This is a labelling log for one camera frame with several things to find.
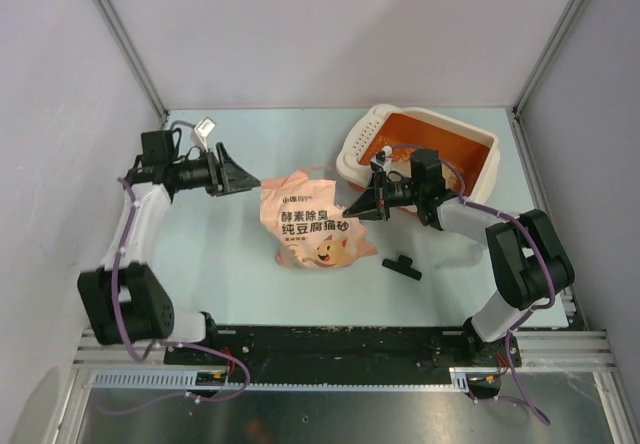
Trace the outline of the pink cat litter bag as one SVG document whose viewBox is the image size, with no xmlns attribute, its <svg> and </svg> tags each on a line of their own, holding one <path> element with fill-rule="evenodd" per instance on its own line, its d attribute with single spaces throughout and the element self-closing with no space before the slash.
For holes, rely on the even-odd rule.
<svg viewBox="0 0 640 444">
<path fill-rule="evenodd" d="M 378 254 L 360 220 L 343 216 L 335 194 L 335 181 L 302 170 L 261 183 L 260 221 L 280 243 L 279 265 L 338 269 Z"/>
</svg>

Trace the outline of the black bag clip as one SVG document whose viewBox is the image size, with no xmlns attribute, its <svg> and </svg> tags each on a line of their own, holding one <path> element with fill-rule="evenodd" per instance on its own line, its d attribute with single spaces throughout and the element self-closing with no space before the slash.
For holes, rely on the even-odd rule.
<svg viewBox="0 0 640 444">
<path fill-rule="evenodd" d="M 410 279 L 420 281 L 422 273 L 413 266 L 413 259 L 400 254 L 396 259 L 384 258 L 382 266 Z"/>
</svg>

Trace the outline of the white and orange litter box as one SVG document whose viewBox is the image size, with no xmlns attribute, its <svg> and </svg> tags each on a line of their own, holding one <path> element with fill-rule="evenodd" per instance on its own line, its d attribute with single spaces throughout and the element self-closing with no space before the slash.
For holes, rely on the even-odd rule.
<svg viewBox="0 0 640 444">
<path fill-rule="evenodd" d="M 411 173 L 434 177 L 441 162 L 454 166 L 464 181 L 459 191 L 484 204 L 497 180 L 498 137 L 489 131 L 424 108 L 378 104 L 370 108 L 348 133 L 336 158 L 338 174 L 354 188 L 370 183 L 373 145 L 414 143 L 424 149 L 410 157 Z"/>
</svg>

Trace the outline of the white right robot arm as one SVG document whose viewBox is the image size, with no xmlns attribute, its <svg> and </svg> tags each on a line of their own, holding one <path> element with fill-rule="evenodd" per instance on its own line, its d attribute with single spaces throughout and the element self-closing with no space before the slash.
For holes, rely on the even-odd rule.
<svg viewBox="0 0 640 444">
<path fill-rule="evenodd" d="M 489 253 L 496 290 L 463 327 L 463 357 L 484 365 L 497 353 L 497 341 L 510 337 L 531 315 L 554 306 L 558 293 L 575 281 L 575 271 L 549 216 L 539 210 L 513 215 L 448 188 L 448 163 L 437 151 L 415 149 L 410 174 L 391 177 L 392 150 L 370 161 L 363 193 L 343 215 L 386 221 L 396 207 L 413 206 L 422 225 L 469 238 Z"/>
</svg>

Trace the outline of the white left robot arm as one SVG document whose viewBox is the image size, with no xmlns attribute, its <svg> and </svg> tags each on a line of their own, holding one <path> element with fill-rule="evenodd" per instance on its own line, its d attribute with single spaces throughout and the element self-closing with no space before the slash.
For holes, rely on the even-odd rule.
<svg viewBox="0 0 640 444">
<path fill-rule="evenodd" d="M 202 146 L 190 159 L 179 155 L 180 140 L 178 129 L 142 134 L 142 151 L 120 180 L 124 206 L 113 241 L 99 267 L 79 275 L 77 287 L 100 344 L 186 342 L 187 353 L 207 364 L 219 356 L 221 340 L 208 331 L 213 324 L 208 314 L 175 309 L 151 268 L 156 238 L 176 193 L 203 189 L 221 197 L 260 182 L 223 144 Z"/>
</svg>

